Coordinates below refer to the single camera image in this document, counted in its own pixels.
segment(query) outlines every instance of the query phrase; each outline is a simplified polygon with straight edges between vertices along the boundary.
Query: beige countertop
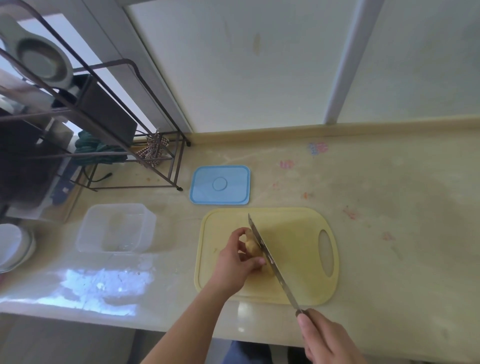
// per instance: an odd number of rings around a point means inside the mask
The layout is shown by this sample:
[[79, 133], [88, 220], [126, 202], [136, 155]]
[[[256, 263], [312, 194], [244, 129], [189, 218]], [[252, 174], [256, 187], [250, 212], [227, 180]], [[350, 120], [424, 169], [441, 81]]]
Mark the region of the beige countertop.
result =
[[[196, 295], [200, 223], [217, 208], [189, 201], [192, 174], [201, 165], [244, 164], [252, 171], [247, 207], [306, 206], [330, 224], [340, 274], [318, 309], [364, 352], [480, 361], [479, 140], [479, 131], [466, 131], [187, 148], [183, 192], [84, 190], [67, 223], [31, 224], [37, 252], [1, 283], [0, 311], [167, 330]], [[157, 183], [135, 163], [103, 169], [114, 173], [105, 185]], [[156, 213], [147, 254], [76, 250], [90, 206], [128, 202]], [[214, 335], [302, 344], [287, 305], [227, 302]]]

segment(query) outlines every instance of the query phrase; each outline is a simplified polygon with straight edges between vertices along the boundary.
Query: cutting board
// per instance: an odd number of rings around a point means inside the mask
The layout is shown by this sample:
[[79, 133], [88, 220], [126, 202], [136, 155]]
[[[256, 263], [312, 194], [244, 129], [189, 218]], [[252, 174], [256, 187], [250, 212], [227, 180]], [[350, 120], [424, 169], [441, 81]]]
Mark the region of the cutting board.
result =
[[[248, 227], [249, 213], [298, 303], [315, 306], [328, 301], [338, 281], [335, 238], [322, 215], [304, 207], [219, 208], [210, 211], [200, 229], [195, 267], [197, 290], [200, 291], [212, 276], [218, 254], [232, 231]], [[332, 245], [333, 272], [329, 277], [324, 272], [319, 254], [322, 230], [328, 234]], [[289, 304], [275, 275], [265, 269], [250, 274], [232, 299]]]

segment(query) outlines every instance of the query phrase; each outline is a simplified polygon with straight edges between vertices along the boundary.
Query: left hand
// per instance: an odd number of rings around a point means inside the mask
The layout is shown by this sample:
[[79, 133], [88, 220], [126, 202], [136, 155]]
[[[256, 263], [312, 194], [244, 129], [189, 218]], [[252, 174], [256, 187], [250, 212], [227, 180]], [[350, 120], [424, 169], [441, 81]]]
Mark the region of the left hand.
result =
[[245, 284], [248, 275], [265, 264], [263, 257], [252, 258], [245, 243], [239, 240], [248, 228], [236, 229], [230, 235], [227, 246], [220, 252], [215, 270], [208, 281], [225, 299], [236, 294]]

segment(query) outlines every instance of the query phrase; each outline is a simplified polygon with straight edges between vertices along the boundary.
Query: clear plastic container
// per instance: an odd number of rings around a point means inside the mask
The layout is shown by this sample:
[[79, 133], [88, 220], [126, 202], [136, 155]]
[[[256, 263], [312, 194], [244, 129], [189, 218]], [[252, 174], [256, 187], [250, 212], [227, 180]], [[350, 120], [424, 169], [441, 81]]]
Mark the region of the clear plastic container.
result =
[[88, 209], [76, 246], [89, 253], [142, 253], [155, 232], [156, 216], [143, 204], [94, 205]]

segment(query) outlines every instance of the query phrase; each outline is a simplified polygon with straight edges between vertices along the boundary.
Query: kitchen knife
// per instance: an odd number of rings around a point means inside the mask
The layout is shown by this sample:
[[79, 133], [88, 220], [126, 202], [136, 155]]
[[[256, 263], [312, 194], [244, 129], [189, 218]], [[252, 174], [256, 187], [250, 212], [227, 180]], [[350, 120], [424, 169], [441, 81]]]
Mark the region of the kitchen knife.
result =
[[265, 245], [264, 240], [263, 240], [262, 237], [260, 236], [260, 233], [258, 232], [255, 224], [253, 223], [250, 214], [248, 214], [248, 224], [250, 225], [250, 228], [252, 229], [253, 234], [255, 235], [255, 238], [257, 239], [258, 244], [260, 245], [260, 249], [262, 250], [263, 254], [265, 254], [265, 256], [267, 257], [268, 261], [270, 262], [270, 265], [271, 265], [271, 267], [272, 267], [272, 270], [273, 270], [273, 272], [275, 273], [276, 278], [277, 278], [278, 281], [280, 282], [280, 285], [282, 286], [283, 291], [284, 291], [285, 294], [287, 295], [287, 298], [288, 298], [288, 300], [290, 301], [290, 304], [293, 306], [293, 308], [295, 308], [295, 309], [297, 310], [296, 313], [295, 313], [295, 316], [298, 316], [300, 313], [302, 313], [302, 314], [307, 315], [308, 318], [310, 318], [310, 315], [308, 314], [308, 312], [305, 311], [305, 310], [302, 310], [302, 309], [300, 308], [299, 304], [297, 303], [297, 300], [295, 299], [295, 297], [294, 297], [293, 294], [292, 294], [292, 291], [290, 290], [290, 288], [288, 287], [288, 285], [285, 283], [285, 280], [283, 279], [282, 274], [280, 273], [280, 271], [278, 270], [278, 267], [277, 267], [276, 264], [275, 264], [275, 260], [273, 260], [272, 255], [271, 255], [270, 252], [268, 251], [268, 248], [267, 248], [267, 246]]

